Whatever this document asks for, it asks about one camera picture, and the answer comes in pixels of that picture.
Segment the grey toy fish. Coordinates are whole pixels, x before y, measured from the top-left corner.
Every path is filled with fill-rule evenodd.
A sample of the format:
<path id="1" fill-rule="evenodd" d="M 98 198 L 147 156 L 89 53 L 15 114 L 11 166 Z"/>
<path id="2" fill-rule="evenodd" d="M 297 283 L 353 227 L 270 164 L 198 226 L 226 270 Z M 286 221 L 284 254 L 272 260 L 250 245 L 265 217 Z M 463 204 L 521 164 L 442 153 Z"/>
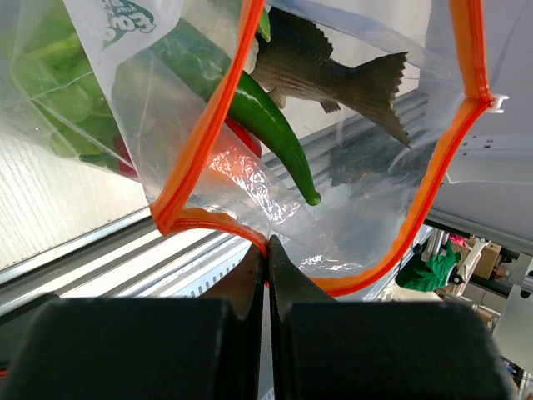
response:
<path id="1" fill-rule="evenodd" d="M 271 40 L 257 38 L 252 77 L 279 108 L 286 106 L 288 97 L 320 103 L 327 114 L 344 105 L 410 146 L 392 106 L 404 76 L 406 52 L 348 67 L 331 58 L 334 47 L 314 22 L 277 7 L 270 9 L 268 18 Z"/>

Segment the clear orange-zipper zip bag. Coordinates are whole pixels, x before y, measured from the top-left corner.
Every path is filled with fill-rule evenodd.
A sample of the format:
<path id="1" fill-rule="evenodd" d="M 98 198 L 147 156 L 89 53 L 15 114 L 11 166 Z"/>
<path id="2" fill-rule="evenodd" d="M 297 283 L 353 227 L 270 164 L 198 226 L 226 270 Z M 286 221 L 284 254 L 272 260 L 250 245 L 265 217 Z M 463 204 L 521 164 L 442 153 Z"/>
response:
<path id="1" fill-rule="evenodd" d="M 283 23 L 355 67 L 406 62 L 339 110 L 252 76 Z M 146 209 L 264 247 L 334 296 L 392 270 L 494 110 L 481 1 L 4 1 L 1 264 Z"/>

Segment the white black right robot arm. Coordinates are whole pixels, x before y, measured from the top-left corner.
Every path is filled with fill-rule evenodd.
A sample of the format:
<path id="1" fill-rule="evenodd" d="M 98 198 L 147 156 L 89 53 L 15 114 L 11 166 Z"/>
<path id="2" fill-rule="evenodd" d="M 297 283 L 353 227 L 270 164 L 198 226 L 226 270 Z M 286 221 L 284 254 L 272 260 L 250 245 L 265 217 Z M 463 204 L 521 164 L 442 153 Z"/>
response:
<path id="1" fill-rule="evenodd" d="M 532 184 L 532 135 L 466 137 L 452 158 L 446 183 Z"/>

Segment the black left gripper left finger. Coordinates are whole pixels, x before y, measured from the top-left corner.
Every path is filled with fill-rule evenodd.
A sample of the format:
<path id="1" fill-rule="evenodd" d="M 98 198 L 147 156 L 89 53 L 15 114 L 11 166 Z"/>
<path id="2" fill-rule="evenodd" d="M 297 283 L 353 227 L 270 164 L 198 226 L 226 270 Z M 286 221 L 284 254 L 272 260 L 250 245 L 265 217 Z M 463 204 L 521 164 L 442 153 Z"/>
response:
<path id="1" fill-rule="evenodd" d="M 4 399 L 254 399 L 264 258 L 198 297 L 62 298 L 30 322 Z"/>

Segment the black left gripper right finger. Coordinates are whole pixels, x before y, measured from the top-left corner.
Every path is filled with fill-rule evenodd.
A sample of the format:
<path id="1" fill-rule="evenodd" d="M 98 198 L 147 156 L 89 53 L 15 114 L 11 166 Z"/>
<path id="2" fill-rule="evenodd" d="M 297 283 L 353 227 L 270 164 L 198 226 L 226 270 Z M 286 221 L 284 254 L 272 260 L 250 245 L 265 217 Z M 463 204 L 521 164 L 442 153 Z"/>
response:
<path id="1" fill-rule="evenodd" d="M 513 399 L 477 314 L 442 301 L 337 301 L 268 244 L 278 399 Z"/>

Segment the green toy chili pepper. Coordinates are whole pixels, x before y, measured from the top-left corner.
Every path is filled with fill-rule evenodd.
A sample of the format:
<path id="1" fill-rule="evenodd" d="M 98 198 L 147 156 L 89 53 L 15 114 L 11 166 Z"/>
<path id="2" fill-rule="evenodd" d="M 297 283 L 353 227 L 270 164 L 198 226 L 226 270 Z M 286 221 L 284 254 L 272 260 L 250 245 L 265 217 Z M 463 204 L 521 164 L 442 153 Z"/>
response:
<path id="1" fill-rule="evenodd" d="M 183 18 L 165 37 L 151 45 L 150 50 L 206 101 L 231 64 L 222 49 Z M 240 76 L 228 116 L 279 158 L 308 204 L 316 206 L 321 202 L 299 139 L 281 110 L 246 72 Z"/>

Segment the green toy lettuce leaf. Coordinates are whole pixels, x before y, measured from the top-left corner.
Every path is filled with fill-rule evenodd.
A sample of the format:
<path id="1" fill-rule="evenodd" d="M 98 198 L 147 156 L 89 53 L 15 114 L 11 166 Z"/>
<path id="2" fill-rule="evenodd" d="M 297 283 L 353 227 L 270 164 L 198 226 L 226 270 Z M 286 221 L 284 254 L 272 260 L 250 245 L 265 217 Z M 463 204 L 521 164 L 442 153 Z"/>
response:
<path id="1" fill-rule="evenodd" d="M 10 55 L 52 153 L 117 171 L 120 132 L 64 3 L 23 1 Z"/>

